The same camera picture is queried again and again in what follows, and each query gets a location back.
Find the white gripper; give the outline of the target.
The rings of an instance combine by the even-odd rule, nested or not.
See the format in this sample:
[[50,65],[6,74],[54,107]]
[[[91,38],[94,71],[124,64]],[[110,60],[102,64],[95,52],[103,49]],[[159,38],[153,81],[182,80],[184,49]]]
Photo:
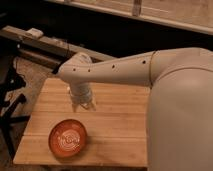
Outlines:
[[92,91],[89,83],[79,83],[79,84],[70,84],[69,85],[70,97],[75,96],[81,99],[91,99],[92,100]]

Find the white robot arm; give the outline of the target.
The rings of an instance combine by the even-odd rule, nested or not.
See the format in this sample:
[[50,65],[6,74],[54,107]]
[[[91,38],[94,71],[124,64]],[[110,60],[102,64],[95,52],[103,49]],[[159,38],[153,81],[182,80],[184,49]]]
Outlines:
[[91,82],[149,87],[148,171],[213,171],[212,51],[159,50],[99,63],[77,53],[58,75],[76,103],[91,99]]

